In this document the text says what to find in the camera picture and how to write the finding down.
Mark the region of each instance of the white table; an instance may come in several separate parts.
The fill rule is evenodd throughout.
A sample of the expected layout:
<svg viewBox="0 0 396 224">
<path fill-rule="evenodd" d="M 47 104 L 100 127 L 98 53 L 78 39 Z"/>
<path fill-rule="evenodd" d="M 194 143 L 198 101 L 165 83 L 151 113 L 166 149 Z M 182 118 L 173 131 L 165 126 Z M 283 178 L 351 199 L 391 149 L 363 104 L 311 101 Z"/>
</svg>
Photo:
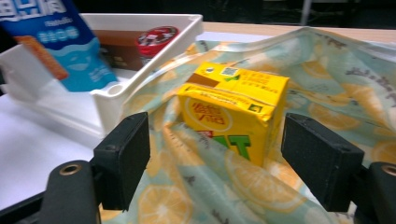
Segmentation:
<svg viewBox="0 0 396 224">
<path fill-rule="evenodd" d="M 45 190 L 50 171 L 89 161 L 100 139 L 0 97 L 0 211 Z"/>
</svg>

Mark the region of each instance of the brown wooden surface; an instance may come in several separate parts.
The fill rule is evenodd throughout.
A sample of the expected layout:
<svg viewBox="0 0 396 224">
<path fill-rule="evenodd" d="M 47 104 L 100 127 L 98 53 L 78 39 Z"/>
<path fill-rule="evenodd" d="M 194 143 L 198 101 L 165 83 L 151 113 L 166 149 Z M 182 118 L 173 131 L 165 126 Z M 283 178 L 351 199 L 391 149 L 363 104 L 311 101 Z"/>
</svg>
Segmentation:
<svg viewBox="0 0 396 224">
<path fill-rule="evenodd" d="M 247 23 L 204 22 L 204 30 L 208 32 L 234 33 L 246 35 L 282 35 L 297 30 L 300 26 L 264 25 Z M 376 41 L 383 43 L 396 43 L 396 30 L 371 30 L 351 28 L 317 27 L 345 35 L 354 39 Z"/>
</svg>

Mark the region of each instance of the drink carton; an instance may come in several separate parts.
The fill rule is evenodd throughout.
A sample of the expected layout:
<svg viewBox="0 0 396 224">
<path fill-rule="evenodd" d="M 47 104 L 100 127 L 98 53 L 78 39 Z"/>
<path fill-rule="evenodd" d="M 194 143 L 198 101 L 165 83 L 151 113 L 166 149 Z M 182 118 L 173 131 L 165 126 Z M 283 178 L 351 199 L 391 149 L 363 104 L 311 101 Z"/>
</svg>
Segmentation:
<svg viewBox="0 0 396 224">
<path fill-rule="evenodd" d="M 288 80 L 203 63 L 177 96 L 187 125 L 262 166 L 279 131 Z"/>
</svg>

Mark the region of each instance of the tray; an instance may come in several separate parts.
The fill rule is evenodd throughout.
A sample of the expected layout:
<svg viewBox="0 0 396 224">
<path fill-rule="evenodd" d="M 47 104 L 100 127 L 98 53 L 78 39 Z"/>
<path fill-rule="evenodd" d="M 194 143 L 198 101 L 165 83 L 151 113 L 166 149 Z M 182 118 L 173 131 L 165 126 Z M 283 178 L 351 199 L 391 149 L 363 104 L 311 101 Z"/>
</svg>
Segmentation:
<svg viewBox="0 0 396 224">
<path fill-rule="evenodd" d="M 114 68 L 120 83 L 90 92 L 69 92 L 23 46 L 0 54 L 6 80 L 3 91 L 17 103 L 85 133 L 105 137 L 120 122 L 121 106 L 131 92 L 155 68 L 195 41 L 203 32 L 202 16 L 194 14 L 81 14 L 94 30 L 146 31 L 153 27 L 176 26 L 180 34 L 141 69 Z"/>
</svg>

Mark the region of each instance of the fabric bag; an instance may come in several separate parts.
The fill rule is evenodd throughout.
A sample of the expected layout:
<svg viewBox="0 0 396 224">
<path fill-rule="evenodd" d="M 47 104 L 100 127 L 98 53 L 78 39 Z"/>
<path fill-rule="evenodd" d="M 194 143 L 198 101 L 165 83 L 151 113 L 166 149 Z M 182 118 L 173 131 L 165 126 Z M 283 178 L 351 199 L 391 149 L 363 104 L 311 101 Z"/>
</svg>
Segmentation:
<svg viewBox="0 0 396 224">
<path fill-rule="evenodd" d="M 280 153 L 253 165 L 183 123 L 176 93 L 203 62 L 290 77 L 285 113 L 316 119 L 365 152 L 396 163 L 396 47 L 302 28 L 254 43 L 199 41 L 132 92 L 123 115 L 148 111 L 151 158 L 129 212 L 106 223 L 353 223 L 328 213 Z"/>
</svg>

